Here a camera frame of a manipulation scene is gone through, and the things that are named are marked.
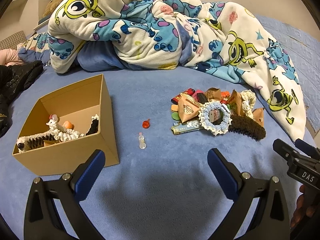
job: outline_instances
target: clear plastic bottle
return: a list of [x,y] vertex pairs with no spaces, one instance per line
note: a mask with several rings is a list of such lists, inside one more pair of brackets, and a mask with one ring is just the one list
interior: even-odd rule
[[147,147],[146,143],[144,142],[144,136],[141,132],[139,133],[139,147],[140,149],[144,149]]

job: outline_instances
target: white fleece blanket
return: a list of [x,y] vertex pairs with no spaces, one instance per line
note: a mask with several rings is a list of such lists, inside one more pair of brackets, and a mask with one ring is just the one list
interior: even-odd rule
[[303,95],[287,52],[246,8],[200,0],[63,0],[49,20],[52,67],[65,73],[85,41],[112,41],[148,69],[178,64],[260,90],[292,140],[303,139]]

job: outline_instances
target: open brown box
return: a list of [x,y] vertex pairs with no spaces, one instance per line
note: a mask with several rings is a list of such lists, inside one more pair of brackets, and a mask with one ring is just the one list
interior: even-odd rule
[[73,172],[95,149],[105,153],[105,166],[119,163],[113,127],[111,99],[103,74],[81,80],[38,99],[25,121],[19,137],[48,131],[49,115],[56,114],[59,124],[66,120],[74,129],[86,134],[91,117],[99,116],[98,132],[71,141],[19,153],[15,145],[12,155],[36,175]]

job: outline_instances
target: metal screw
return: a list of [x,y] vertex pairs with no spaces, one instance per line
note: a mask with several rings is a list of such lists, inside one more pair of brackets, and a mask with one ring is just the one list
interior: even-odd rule
[[70,173],[65,173],[62,175],[63,180],[68,180],[68,179],[70,179],[70,177],[71,177]]
[[250,175],[250,173],[248,173],[248,172],[243,172],[243,173],[242,173],[242,177],[243,177],[244,179],[250,179],[251,175]]
[[277,176],[273,176],[272,180],[274,183],[278,183],[279,182],[279,178]]
[[39,182],[40,182],[40,178],[39,178],[39,177],[36,177],[36,178],[33,180],[33,182],[34,182],[35,184],[39,183]]

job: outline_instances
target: pink pillow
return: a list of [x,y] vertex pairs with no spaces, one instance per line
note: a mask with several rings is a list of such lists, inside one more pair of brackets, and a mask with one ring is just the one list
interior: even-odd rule
[[24,65],[25,63],[18,57],[15,49],[0,50],[0,65]]

